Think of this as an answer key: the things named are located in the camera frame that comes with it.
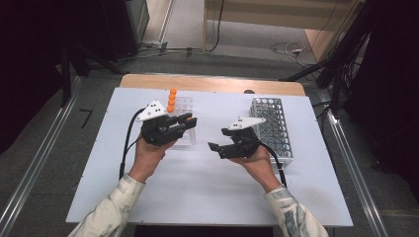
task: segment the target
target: white sleeve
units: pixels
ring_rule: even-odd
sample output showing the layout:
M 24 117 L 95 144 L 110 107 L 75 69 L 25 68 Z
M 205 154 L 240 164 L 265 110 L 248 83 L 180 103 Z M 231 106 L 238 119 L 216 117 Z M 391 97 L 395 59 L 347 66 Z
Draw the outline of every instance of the white sleeve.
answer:
M 145 184 L 125 174 L 111 194 L 87 214 L 68 236 L 120 236 L 144 187 Z
M 311 212 L 298 203 L 284 185 L 265 194 L 265 199 L 277 216 L 284 236 L 329 236 Z

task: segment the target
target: human hand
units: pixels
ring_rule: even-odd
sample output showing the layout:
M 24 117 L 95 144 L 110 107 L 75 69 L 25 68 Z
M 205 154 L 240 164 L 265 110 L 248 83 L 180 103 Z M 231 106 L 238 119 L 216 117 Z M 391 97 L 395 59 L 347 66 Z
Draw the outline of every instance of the human hand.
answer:
M 261 145 L 250 158 L 233 158 L 229 160 L 243 166 L 247 173 L 262 186 L 266 193 L 281 185 L 272 169 L 270 154 Z
M 133 179 L 144 183 L 154 174 L 157 165 L 166 154 L 166 150 L 176 143 L 172 141 L 162 146 L 148 144 L 144 139 L 139 139 L 135 146 L 135 160 L 128 172 Z

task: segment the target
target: white table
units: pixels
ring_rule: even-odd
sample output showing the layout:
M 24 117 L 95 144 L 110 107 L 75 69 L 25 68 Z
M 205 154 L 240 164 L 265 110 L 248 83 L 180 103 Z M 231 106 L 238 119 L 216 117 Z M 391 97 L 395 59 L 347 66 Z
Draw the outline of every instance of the white table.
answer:
M 152 100 L 166 102 L 169 92 L 117 88 L 92 149 L 67 222 L 79 222 L 118 183 L 127 126 L 132 115 Z M 274 226 L 277 221 L 263 198 L 263 189 L 239 165 L 221 160 L 208 142 L 230 144 L 221 129 L 246 117 L 253 97 L 262 95 L 178 91 L 192 97 L 197 145 L 168 150 L 132 212 L 129 222 L 163 225 Z M 285 173 L 289 190 L 325 226 L 352 226 L 310 101 L 281 98 L 293 150 Z M 141 123 L 133 127 L 131 139 Z M 133 149 L 126 158 L 126 171 Z

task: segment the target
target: aluminum rail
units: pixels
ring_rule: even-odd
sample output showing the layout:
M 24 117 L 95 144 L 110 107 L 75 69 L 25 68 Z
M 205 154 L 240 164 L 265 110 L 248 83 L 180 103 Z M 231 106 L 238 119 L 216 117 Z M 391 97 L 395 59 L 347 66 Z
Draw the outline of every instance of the aluminum rail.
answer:
M 322 102 L 330 101 L 329 94 L 326 90 L 321 90 L 319 96 Z M 368 188 L 364 176 L 358 167 L 357 161 L 355 160 L 354 154 L 352 153 L 351 147 L 346 139 L 341 122 L 335 119 L 330 111 L 328 111 L 327 116 L 374 236 L 389 236 L 379 210 L 377 209 L 373 195 Z
M 26 171 L 24 177 L 22 178 L 20 184 L 12 193 L 9 198 L 6 208 L 0 219 L 0 236 L 7 237 L 10 231 L 13 228 L 13 225 L 22 210 L 28 196 L 34 187 L 35 182 L 37 181 L 38 176 L 41 173 L 43 165 L 48 158 L 49 152 L 51 151 L 55 140 L 61 133 L 61 129 L 65 125 L 65 122 L 70 114 L 73 105 L 79 95 L 80 88 L 82 86 L 82 80 L 80 77 L 76 77 L 73 85 L 72 92 L 73 96 L 68 101 L 67 105 L 64 108 L 61 108 L 58 111 L 58 114 L 52 123 L 52 126 L 49 128 L 48 133 L 46 134 L 43 142 L 33 158 L 28 170 Z

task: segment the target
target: cable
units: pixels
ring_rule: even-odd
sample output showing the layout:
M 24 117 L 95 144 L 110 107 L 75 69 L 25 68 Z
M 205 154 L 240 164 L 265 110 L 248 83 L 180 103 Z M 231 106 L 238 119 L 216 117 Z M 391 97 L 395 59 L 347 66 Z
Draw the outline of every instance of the cable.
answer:
M 135 122 L 135 118 L 141 113 L 141 112 L 143 112 L 144 111 L 144 109 L 141 109 L 141 110 L 139 110 L 139 111 L 137 111 L 134 115 L 133 115 L 133 117 L 132 117 L 132 119 L 131 119 L 131 121 L 130 121 L 130 123 L 129 123 L 129 126 L 128 126 L 128 131 L 127 131 L 127 133 L 126 133 L 126 144 L 125 144 L 125 146 L 124 146 L 124 155 L 123 155 L 123 161 L 121 162 L 121 165 L 120 165 L 120 179 L 123 177 L 123 175 L 124 175 L 124 170 L 125 170 L 125 168 L 126 168 L 126 155 L 128 154 L 128 151 L 129 151 L 129 149 L 141 138 L 141 136 L 139 136 L 138 137 L 138 139 L 135 141 L 135 142 L 133 142 L 129 147 L 128 147 L 128 143 L 129 143 L 129 137 L 130 137 L 130 132 L 131 132 L 131 130 L 132 130 L 132 125 L 133 125 L 133 123 Z
M 269 151 L 269 153 L 271 153 L 271 155 L 272 155 L 272 156 L 274 156 L 275 163 L 277 164 L 278 171 L 280 172 L 281 183 L 282 183 L 285 187 L 287 187 L 287 180 L 286 180 L 286 175 L 285 175 L 284 170 L 283 170 L 283 163 L 281 163 L 281 162 L 278 160 L 278 156 L 277 156 L 277 154 L 275 153 L 275 151 L 274 151 L 271 147 L 269 147 L 267 144 L 263 143 L 263 142 L 262 142 L 262 141 L 260 141 L 260 140 L 259 140 L 259 143 L 260 143 L 263 147 L 265 147 L 265 148 Z
M 129 58 L 125 58 L 124 60 L 132 60 L 132 59 L 137 59 L 137 58 L 148 58 L 148 57 L 154 57 L 154 56 L 162 56 L 162 55 L 167 55 L 167 54 L 171 54 L 171 53 L 175 53 L 175 52 L 195 52 L 195 53 L 211 53 L 211 52 L 213 52 L 217 48 L 218 43 L 219 43 L 219 29 L 220 29 L 220 26 L 221 26 L 221 18 L 222 18 L 222 12 L 223 12 L 223 9 L 224 9 L 224 2 L 225 2 L 225 0 L 222 0 L 222 2 L 221 2 L 221 7 L 220 7 L 220 10 L 219 10 L 219 15 L 218 15 L 218 23 L 217 23 L 217 28 L 216 28 L 216 33 L 217 33 L 216 42 L 215 42 L 215 45 L 212 47 L 212 49 L 202 50 L 200 48 L 195 48 L 195 47 L 186 47 L 186 48 L 183 48 L 183 47 L 168 47 L 168 48 L 162 49 L 162 48 L 158 48 L 158 47 L 151 47 L 151 48 L 147 47 L 145 49 L 142 49 L 142 50 L 138 51 L 137 53 L 141 53 L 141 52 L 144 52 L 144 51 L 153 51 L 153 50 L 159 50 L 160 52 L 156 53 L 156 54 L 150 54 L 150 55 L 144 55 L 144 56 L 129 57 Z

